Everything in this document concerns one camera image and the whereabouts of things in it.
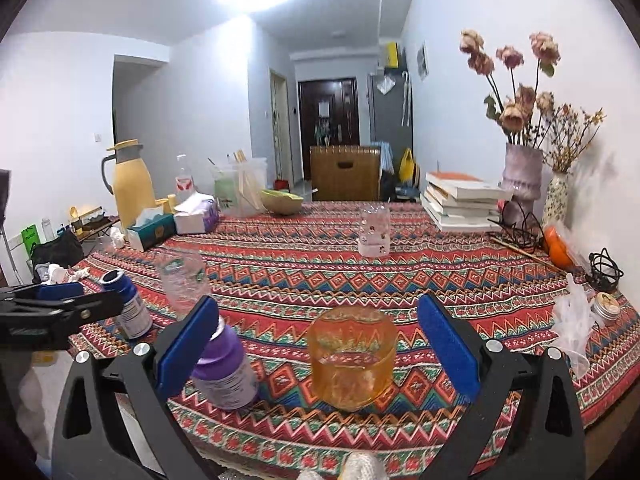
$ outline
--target dark brown door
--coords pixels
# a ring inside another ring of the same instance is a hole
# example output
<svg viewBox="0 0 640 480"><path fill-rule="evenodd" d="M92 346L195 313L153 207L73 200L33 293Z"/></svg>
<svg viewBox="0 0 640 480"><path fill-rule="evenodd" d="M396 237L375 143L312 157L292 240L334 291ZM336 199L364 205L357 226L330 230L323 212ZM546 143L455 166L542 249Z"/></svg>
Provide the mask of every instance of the dark brown door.
<svg viewBox="0 0 640 480"><path fill-rule="evenodd" d="M298 94L302 166L305 180L310 180L312 146L360 144L358 89L355 78L302 81Z"/></svg>

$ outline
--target ceiling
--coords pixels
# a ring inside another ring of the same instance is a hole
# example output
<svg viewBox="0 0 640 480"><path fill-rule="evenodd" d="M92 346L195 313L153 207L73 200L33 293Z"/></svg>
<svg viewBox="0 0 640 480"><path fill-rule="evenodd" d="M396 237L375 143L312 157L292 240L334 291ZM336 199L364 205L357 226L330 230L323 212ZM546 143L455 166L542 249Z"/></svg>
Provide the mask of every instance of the ceiling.
<svg viewBox="0 0 640 480"><path fill-rule="evenodd" d="M379 25L381 36L398 37L410 2L289 0L251 16L290 52L358 48L378 44ZM236 14L215 0L28 0L9 34L97 32L173 45Z"/></svg>

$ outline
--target tissue box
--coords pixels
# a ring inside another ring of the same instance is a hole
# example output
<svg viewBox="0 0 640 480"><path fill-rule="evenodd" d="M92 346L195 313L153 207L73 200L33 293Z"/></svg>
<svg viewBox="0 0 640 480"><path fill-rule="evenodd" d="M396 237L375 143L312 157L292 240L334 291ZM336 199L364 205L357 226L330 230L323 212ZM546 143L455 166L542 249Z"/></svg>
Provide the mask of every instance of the tissue box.
<svg viewBox="0 0 640 480"><path fill-rule="evenodd" d="M127 229L129 245L137 251L146 251L172 235L175 235L175 223L172 214L157 216L142 227L130 227Z"/></svg>
<svg viewBox="0 0 640 480"><path fill-rule="evenodd" d="M175 230L179 235L210 233L218 223L218 208L213 199L202 200L190 212L175 212L174 221Z"/></svg>

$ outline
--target stack of books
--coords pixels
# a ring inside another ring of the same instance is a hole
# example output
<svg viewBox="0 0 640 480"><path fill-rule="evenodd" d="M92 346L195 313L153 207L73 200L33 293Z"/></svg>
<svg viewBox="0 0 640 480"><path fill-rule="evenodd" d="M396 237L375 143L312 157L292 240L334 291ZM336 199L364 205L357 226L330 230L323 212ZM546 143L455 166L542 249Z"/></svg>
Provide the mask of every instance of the stack of books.
<svg viewBox="0 0 640 480"><path fill-rule="evenodd" d="M494 222L498 200L510 200L513 192L465 173L427 173L422 206L441 231L482 232L499 229Z"/></svg>

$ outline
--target door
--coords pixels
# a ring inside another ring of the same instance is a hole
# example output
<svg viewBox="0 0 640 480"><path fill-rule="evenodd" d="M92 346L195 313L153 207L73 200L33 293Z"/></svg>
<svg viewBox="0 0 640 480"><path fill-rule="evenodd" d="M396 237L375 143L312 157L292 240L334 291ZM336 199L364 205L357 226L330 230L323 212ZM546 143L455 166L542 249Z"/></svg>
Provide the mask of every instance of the door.
<svg viewBox="0 0 640 480"><path fill-rule="evenodd" d="M276 160L276 178L286 180L293 186L293 159L289 133L289 98L287 80L271 74L271 126L273 128L273 150Z"/></svg>
<svg viewBox="0 0 640 480"><path fill-rule="evenodd" d="M413 151L414 148L413 111L408 111L409 117L412 117L411 123L408 123L407 115L405 115L404 124L402 124L404 79L401 76L391 75L390 77L396 84L387 94L383 94L378 89L378 83L384 77L384 75L369 77L371 140L384 140L389 143L394 156L394 169L397 172L404 150L410 148ZM407 100L404 102L404 106L408 105Z"/></svg>
<svg viewBox="0 0 640 480"><path fill-rule="evenodd" d="M312 146L360 144L356 79L301 81L300 136L305 180L311 179Z"/></svg>

